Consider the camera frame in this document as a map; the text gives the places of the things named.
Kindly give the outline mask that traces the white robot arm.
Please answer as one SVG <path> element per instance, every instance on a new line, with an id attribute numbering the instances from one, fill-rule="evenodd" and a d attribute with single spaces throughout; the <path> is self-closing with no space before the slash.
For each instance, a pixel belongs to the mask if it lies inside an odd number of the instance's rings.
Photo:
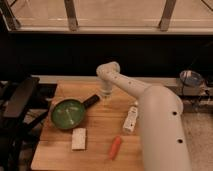
<path id="1" fill-rule="evenodd" d="M 192 171 L 181 114 L 182 100 L 163 85 L 122 75 L 117 62 L 99 65 L 101 93 L 116 85 L 138 102 L 139 136 L 144 171 Z"/>

